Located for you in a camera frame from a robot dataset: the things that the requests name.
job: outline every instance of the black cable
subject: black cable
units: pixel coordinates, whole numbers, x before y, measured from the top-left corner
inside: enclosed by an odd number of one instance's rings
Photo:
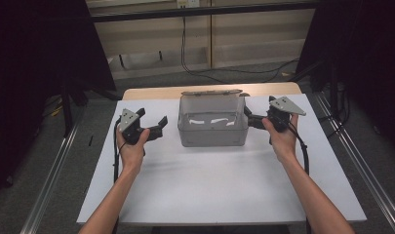
[[[125,142],[121,145],[121,147],[118,149],[118,152],[121,152],[122,147],[124,147],[124,145],[126,145],[126,144],[127,144],[127,142],[125,141]]]
[[[273,115],[276,119],[279,120],[279,122],[283,123],[286,125],[289,131],[291,131],[295,137],[299,140],[300,143],[300,148],[301,152],[303,154],[303,168],[306,174],[309,176],[309,155],[307,154],[307,145],[304,143],[304,141],[301,139],[299,133],[297,132],[297,128],[294,124],[292,124],[291,121],[284,121],[282,120],[279,116]],[[311,234],[312,233],[312,228],[310,226],[309,220],[306,217],[306,233]]]
[[[183,28],[182,28],[182,42],[181,42],[181,65],[182,65],[182,68],[184,68],[184,70],[190,75],[209,78],[209,79],[217,81],[221,84],[230,84],[230,83],[218,80],[218,79],[208,76],[208,75],[202,75],[202,74],[198,74],[196,72],[192,72],[190,69],[188,69],[187,65],[185,64],[185,18],[182,18],[182,26],[183,26]]]
[[[342,109],[344,111],[344,117],[343,120],[341,120],[339,122],[339,126],[336,127],[336,129],[331,132],[330,134],[327,135],[327,138],[332,137],[334,134],[336,134],[337,132],[339,132],[342,128],[344,128],[346,122],[349,120],[349,116],[350,116],[350,99],[349,99],[349,94],[347,93],[346,90],[343,90],[343,97],[341,97],[341,101],[342,101]]]
[[[207,72],[207,71],[232,71],[232,72],[249,73],[249,74],[263,74],[263,73],[269,73],[269,72],[276,71],[276,70],[279,71],[283,67],[285,67],[295,61],[299,61],[299,58],[294,58],[290,61],[283,63],[282,65],[280,65],[277,68],[270,69],[270,70],[264,70],[264,71],[250,71],[250,70],[239,70],[239,69],[229,69],[229,68],[214,68],[214,69],[207,69],[207,70],[201,70],[201,71],[195,71],[195,72],[203,73],[203,72]]]
[[[117,128],[118,124],[121,123],[121,116],[115,121],[115,126],[114,126],[114,183],[118,179],[118,173],[119,173],[119,151],[117,151]],[[119,216],[117,217],[117,220],[115,221],[114,228],[112,229],[112,234],[117,233],[118,229],[118,222],[119,222]]]

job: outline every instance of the white table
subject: white table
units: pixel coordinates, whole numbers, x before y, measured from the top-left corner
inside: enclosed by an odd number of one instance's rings
[[[308,145],[310,175],[349,221],[366,216],[305,95],[287,96],[304,111],[298,131]],[[266,115],[268,97],[247,97],[254,114]],[[277,224],[305,221],[292,185],[276,159],[269,134],[250,128],[244,146],[185,148],[177,120],[179,99],[118,102],[91,186],[77,222],[84,223],[113,182],[113,126],[123,108],[144,107],[143,127],[167,115],[164,136],[145,146],[141,172],[120,213],[130,225]],[[302,163],[299,145],[296,148]]]

